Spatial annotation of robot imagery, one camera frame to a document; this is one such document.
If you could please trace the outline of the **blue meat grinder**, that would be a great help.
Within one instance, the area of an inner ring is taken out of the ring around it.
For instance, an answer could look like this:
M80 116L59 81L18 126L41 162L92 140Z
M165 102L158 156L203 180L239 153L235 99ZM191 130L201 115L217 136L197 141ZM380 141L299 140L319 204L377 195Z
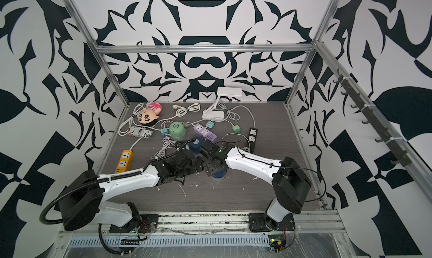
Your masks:
M200 153L200 148L203 143L204 141L201 137L195 137L193 138L192 142L187 144L187 148L189 151L193 152L194 154L198 154Z
M222 180L227 174L227 170L219 170L215 174L212 175L212 178L215 180Z

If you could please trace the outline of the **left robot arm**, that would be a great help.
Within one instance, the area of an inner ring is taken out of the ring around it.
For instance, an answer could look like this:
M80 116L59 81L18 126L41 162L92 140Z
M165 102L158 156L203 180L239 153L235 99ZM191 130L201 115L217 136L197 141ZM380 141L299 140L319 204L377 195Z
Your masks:
M45 225L63 225L76 231L89 224L110 224L126 232L141 221L132 202L118 204L112 198L142 188L153 188L173 181L183 183L185 177L203 170L202 158L182 149L147 166L120 174L84 172L40 213Z

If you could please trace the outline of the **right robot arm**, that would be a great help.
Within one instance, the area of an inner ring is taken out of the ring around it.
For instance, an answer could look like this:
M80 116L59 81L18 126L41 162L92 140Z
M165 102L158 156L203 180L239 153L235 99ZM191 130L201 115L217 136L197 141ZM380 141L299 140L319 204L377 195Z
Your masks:
M199 148L206 171L238 170L270 184L275 198L263 214L250 213L253 233L294 230L294 215L302 212L312 182L291 158L271 160L245 152L232 144L217 145L205 141Z

